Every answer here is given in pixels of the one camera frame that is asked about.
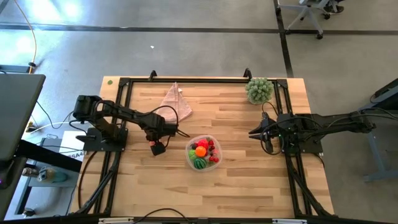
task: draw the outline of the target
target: plastic container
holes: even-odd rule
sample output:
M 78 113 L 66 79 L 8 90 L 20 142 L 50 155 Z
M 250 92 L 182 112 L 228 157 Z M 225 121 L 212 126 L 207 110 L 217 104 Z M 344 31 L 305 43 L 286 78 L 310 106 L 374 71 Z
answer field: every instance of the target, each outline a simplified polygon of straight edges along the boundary
M 210 138 L 211 140 L 213 140 L 214 147 L 215 147 L 214 150 L 217 150 L 216 157 L 219 159 L 219 161 L 218 162 L 210 162 L 209 161 L 210 150 L 208 150 L 208 155 L 205 157 L 202 157 L 204 160 L 206 160 L 206 167 L 204 169 L 197 169 L 193 165 L 194 160 L 190 159 L 190 157 L 189 157 L 189 151 L 193 150 L 192 149 L 193 143 L 196 143 L 202 139 L 207 139 L 207 138 Z M 219 142 L 217 141 L 217 139 L 211 135 L 206 134 L 206 135 L 201 135 L 201 136 L 195 137 L 195 138 L 191 139 L 191 141 L 188 142 L 187 146 L 185 146 L 185 157 L 187 158 L 187 162 L 192 167 L 192 169 L 199 171 L 199 172 L 206 172 L 206 171 L 211 171 L 219 166 L 219 164 L 223 160 L 223 151 L 222 151 L 221 146 L 220 146 Z

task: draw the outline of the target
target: orange ball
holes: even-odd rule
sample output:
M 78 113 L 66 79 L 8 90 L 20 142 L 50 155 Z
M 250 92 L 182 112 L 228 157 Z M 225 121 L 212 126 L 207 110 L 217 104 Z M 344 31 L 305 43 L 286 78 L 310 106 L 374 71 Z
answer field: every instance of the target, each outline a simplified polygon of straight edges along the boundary
M 206 155 L 206 149 L 205 149 L 203 146 L 198 146 L 198 147 L 195 149 L 195 154 L 196 154 L 198 157 L 204 157 L 204 156 Z

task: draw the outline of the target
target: desk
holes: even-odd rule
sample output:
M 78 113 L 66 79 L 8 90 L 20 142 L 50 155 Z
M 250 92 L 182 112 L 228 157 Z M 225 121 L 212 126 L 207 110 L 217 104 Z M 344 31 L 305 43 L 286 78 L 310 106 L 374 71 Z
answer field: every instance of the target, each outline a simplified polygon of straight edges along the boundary
M 104 100 L 116 100 L 119 79 L 104 77 L 100 92 Z M 310 113 L 303 79 L 287 80 L 294 113 Z M 141 112 L 154 109 L 171 85 L 134 83 L 130 108 Z M 247 101 L 244 84 L 181 83 L 178 87 L 193 110 L 192 115 L 180 123 L 180 129 L 192 138 L 201 134 L 217 138 L 223 148 L 222 163 L 213 171 L 195 172 L 184 154 L 189 139 L 181 136 L 170 140 L 166 153 L 154 157 L 144 132 L 128 123 L 129 137 L 121 157 L 111 215 L 142 217 L 155 209 L 171 207 L 187 217 L 293 217 L 284 156 L 269 156 L 262 151 L 259 141 L 248 138 L 248 131 L 261 120 L 261 105 Z M 276 119 L 271 106 L 264 105 L 264 108 Z M 88 165 L 81 190 L 82 202 L 98 186 L 103 157 L 104 153 L 97 153 Z M 312 154 L 302 157 L 308 188 L 324 208 L 333 213 L 319 158 Z M 105 189 L 102 209 L 107 194 Z M 299 200 L 304 210 L 301 196 Z M 76 210 L 77 194 L 71 212 Z M 161 211 L 154 216 L 177 217 L 178 214 Z

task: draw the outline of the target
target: red strawberry toy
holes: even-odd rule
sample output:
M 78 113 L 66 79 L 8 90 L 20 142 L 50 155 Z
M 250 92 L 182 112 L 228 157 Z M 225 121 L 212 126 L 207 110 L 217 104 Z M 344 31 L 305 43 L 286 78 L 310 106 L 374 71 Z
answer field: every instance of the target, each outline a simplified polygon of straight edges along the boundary
M 199 140 L 197 143 L 198 146 L 203 146 L 206 150 L 209 148 L 209 143 L 206 139 Z

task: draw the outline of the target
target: chair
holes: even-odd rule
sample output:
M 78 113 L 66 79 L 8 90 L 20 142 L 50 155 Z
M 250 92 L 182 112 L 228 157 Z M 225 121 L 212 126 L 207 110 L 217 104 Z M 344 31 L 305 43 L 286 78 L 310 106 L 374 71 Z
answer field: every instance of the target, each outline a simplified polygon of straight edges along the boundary
M 330 14 L 327 13 L 323 8 L 328 4 L 328 2 L 331 2 L 333 6 L 333 10 L 336 12 L 336 1 L 334 0 L 300 0 L 300 5 L 299 6 L 294 6 L 294 5 L 282 5 L 279 3 L 278 0 L 278 6 L 276 9 L 276 13 L 280 14 L 280 9 L 292 9 L 296 11 L 301 11 L 300 14 L 294 19 L 294 21 L 287 27 L 286 29 L 286 34 L 290 34 L 290 28 L 294 26 L 299 20 L 303 21 L 306 16 L 310 17 L 311 23 L 315 26 L 315 28 L 318 31 L 317 34 L 317 39 L 320 40 L 323 38 L 323 30 L 321 26 L 319 25 L 317 18 L 315 17 L 313 13 L 313 9 L 317 9 L 321 11 L 324 15 L 325 19 L 330 19 Z

